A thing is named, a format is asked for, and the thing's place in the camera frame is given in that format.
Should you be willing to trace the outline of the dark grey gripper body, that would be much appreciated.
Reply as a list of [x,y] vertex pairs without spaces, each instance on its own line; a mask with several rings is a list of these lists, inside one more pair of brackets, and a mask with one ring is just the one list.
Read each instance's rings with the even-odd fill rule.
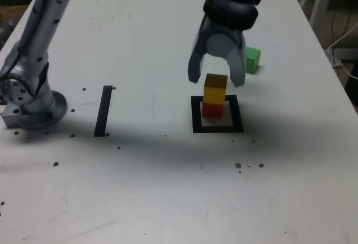
[[241,30],[231,30],[227,27],[216,24],[213,20],[206,16],[204,16],[201,25],[202,32],[206,36],[212,36],[214,34],[223,34],[231,39],[241,39],[243,35]]

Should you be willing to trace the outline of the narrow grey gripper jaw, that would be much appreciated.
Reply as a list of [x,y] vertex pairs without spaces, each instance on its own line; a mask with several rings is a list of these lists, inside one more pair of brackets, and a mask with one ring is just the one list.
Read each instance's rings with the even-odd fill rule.
[[197,83],[201,76],[202,61],[204,55],[208,52],[206,47],[206,42],[208,39],[208,20],[203,19],[197,35],[195,37],[195,42],[193,49],[190,55],[188,63],[188,78],[190,82]]

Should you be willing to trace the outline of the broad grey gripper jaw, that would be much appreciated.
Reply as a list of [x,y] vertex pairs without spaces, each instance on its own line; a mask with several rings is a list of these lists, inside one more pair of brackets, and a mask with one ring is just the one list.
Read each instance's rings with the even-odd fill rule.
[[240,87],[246,79],[246,42],[241,32],[233,35],[214,34],[209,37],[206,48],[208,54],[226,60],[231,82],[235,87]]

